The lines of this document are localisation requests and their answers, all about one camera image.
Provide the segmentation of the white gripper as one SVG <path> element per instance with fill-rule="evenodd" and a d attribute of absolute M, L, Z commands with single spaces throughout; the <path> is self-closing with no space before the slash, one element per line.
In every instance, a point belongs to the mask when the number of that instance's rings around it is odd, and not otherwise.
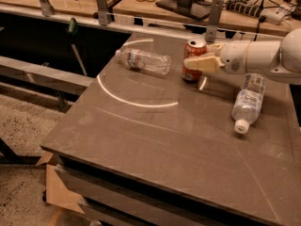
<path fill-rule="evenodd" d="M 215 73 L 221 67 L 226 73 L 246 73 L 246 51 L 249 40 L 234 40 L 226 45 L 222 42 L 212 43 L 207 46 L 208 53 L 202 56 L 191 56 L 183 61 L 189 70 L 204 73 Z"/>

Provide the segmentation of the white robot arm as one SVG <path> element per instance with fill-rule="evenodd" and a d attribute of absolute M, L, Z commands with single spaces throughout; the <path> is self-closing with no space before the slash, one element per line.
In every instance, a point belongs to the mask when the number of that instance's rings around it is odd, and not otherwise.
<path fill-rule="evenodd" d="M 207 53 L 183 61 L 185 69 L 229 74 L 256 73 L 273 81 L 301 84 L 301 29 L 283 40 L 233 40 L 209 45 Z"/>

